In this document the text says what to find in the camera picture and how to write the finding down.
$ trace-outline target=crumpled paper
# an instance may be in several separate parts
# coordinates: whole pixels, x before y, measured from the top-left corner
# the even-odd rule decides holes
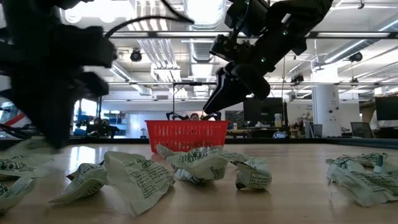
[[[379,159],[374,166],[373,172],[378,174],[388,174],[394,177],[398,176],[398,166],[386,161],[388,158],[387,153],[379,155]]]
[[[175,177],[193,184],[220,180],[225,175],[228,162],[238,167],[236,187],[266,189],[272,181],[265,159],[223,150],[222,146],[201,147],[188,152],[173,152],[162,145],[157,152],[175,169]]]
[[[229,159],[222,155],[222,147],[201,147],[188,152],[173,152],[158,145],[157,152],[175,169],[175,177],[193,184],[224,178]]]
[[[39,178],[63,171],[61,160],[68,156],[54,154],[42,138],[29,139],[0,152],[0,180],[18,177]]]
[[[49,203],[72,202],[99,192],[106,184],[106,170],[97,164],[83,163],[67,178],[72,182],[65,189],[65,193]]]
[[[9,177],[38,178],[59,171],[54,167],[54,155],[21,154],[0,156],[0,180]]]
[[[245,187],[266,189],[271,185],[272,176],[268,170],[267,160],[252,159],[237,163],[236,166],[239,168],[235,182],[237,189]]]
[[[21,177],[9,189],[0,183],[0,215],[5,214],[10,208],[16,206],[36,185],[36,179]]]
[[[175,183],[162,164],[142,155],[106,152],[104,157],[107,183],[134,217],[152,208]]]
[[[366,163],[370,166],[370,163],[376,163],[379,156],[382,155],[339,157],[330,164],[327,177],[331,181],[348,188],[355,201],[364,207],[398,200],[397,176],[367,171],[360,163]]]

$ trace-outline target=computer monitor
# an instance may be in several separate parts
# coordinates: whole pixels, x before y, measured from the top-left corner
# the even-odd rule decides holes
[[[398,120],[398,96],[376,97],[378,121]]]
[[[264,101],[255,98],[247,98],[243,102],[243,114],[245,121],[271,122],[275,120],[275,114],[283,114],[282,98],[266,98]]]

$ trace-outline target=red plastic basket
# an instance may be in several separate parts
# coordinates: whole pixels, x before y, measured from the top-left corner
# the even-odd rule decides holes
[[[161,144],[174,152],[196,147],[223,146],[228,121],[145,121],[150,149]]]

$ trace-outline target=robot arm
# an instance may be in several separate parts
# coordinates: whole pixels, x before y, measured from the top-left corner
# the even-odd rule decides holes
[[[0,69],[10,77],[11,89],[0,95],[22,110],[56,148],[67,144],[75,102],[109,92],[107,83],[84,72],[83,66],[110,68],[116,59],[102,27],[61,23],[59,7],[69,9],[79,2],[2,0],[7,27],[0,42]]]
[[[306,51],[306,34],[322,21],[332,2],[289,0],[270,6],[263,0],[234,0],[225,19],[234,32],[231,37],[218,35],[210,50],[229,63],[216,72],[218,85],[203,107],[205,113],[240,103],[251,93],[266,98],[271,88],[263,76],[291,50],[297,55]],[[259,39],[254,45],[238,44],[239,31]]]

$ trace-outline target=wooden table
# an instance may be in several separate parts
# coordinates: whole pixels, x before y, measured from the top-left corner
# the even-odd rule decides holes
[[[270,189],[236,190],[236,168],[229,164],[223,180],[202,187],[177,181],[154,208],[132,218],[111,187],[73,203],[49,205],[47,201],[62,194],[69,183],[56,175],[40,179],[31,194],[0,217],[0,223],[397,223],[398,202],[360,207],[343,188],[328,187],[325,164],[325,159],[342,154],[374,151],[387,152],[390,161],[398,162],[397,150],[325,144],[237,144],[225,149],[267,158],[273,176]],[[64,150],[65,170],[75,170],[82,162],[99,162],[106,151],[139,153],[163,162],[149,145],[87,145]],[[330,191],[337,192],[333,200]]]

